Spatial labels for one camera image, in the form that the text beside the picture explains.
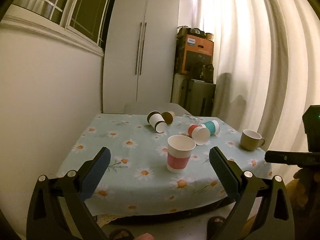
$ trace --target window frame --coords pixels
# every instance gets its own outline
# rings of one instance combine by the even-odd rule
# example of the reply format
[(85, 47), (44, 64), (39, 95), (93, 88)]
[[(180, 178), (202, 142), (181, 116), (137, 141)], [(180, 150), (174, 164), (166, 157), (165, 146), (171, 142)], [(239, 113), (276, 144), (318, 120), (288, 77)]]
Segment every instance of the window frame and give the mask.
[(11, 4), (8, 11), (3, 17), (0, 26), (9, 28), (24, 29), (32, 33), (40, 33), (42, 35), (59, 39), (63, 42), (85, 49), (89, 52), (104, 56), (104, 50), (99, 46), (100, 34), (102, 32), (103, 22), (109, 0), (106, 0), (103, 14), (100, 19), (99, 35), (97, 42), (91, 40), (75, 28), (70, 26), (71, 17), (75, 9), (77, 0), (67, 0), (66, 5), (62, 11), (60, 24), (57, 24), (50, 19), (47, 19), (39, 14), (36, 14), (23, 7)]

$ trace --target black and white paper cup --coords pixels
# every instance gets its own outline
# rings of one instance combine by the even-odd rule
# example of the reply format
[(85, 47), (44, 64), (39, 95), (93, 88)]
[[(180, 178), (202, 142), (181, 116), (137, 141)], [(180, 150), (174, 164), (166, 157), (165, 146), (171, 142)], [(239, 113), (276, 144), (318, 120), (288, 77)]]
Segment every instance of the black and white paper cup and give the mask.
[(156, 129), (157, 132), (164, 132), (167, 127), (166, 122), (158, 111), (152, 111), (148, 114), (147, 122)]

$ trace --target table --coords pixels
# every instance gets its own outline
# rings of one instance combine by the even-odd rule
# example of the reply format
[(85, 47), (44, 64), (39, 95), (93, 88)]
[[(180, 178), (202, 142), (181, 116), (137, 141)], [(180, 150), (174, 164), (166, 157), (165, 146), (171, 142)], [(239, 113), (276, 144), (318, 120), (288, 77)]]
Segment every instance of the table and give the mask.
[(166, 168), (167, 138), (186, 134), (194, 123), (188, 117), (175, 117), (164, 133), (147, 123), (146, 115), (99, 114), (83, 132), (62, 163), (57, 176), (78, 170), (105, 146), (111, 150), (111, 163), (93, 197), (86, 200), (92, 215), (155, 215), (193, 209), (214, 203), (226, 192), (209, 163), (209, 150), (218, 146), (227, 159), (257, 177), (272, 177), (271, 164), (264, 161), (265, 152), (239, 148), (241, 134), (214, 117), (220, 133), (202, 146), (196, 146), (183, 173)]

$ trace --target paper cup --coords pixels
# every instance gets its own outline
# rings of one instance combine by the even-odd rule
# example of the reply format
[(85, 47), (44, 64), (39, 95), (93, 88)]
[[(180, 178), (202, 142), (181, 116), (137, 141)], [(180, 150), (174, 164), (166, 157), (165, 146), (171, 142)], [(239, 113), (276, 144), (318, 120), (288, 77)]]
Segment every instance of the paper cup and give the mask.
[(196, 142), (184, 135), (172, 135), (168, 138), (167, 168), (174, 173), (182, 172), (188, 164)]
[(164, 132), (167, 124), (165, 123), (163, 117), (158, 111), (152, 111), (148, 114), (147, 122), (156, 129), (157, 132)]
[(210, 138), (210, 131), (204, 125), (192, 124), (188, 128), (188, 135), (197, 145), (204, 145)]
[(169, 125), (169, 124), (172, 124), (173, 119), (176, 115), (174, 114), (174, 112), (169, 111), (169, 112), (163, 112), (161, 116), (163, 117), (167, 125)]
[(218, 134), (220, 132), (220, 125), (217, 120), (205, 122), (201, 126), (208, 128), (211, 135)]

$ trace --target white wardrobe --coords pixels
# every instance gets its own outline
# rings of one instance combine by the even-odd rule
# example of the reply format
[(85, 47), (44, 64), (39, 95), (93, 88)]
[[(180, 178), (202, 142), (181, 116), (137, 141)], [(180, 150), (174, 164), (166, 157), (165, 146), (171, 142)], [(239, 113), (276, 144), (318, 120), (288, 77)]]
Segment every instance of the white wardrobe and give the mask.
[(115, 0), (103, 68), (103, 112), (170, 103), (179, 0)]

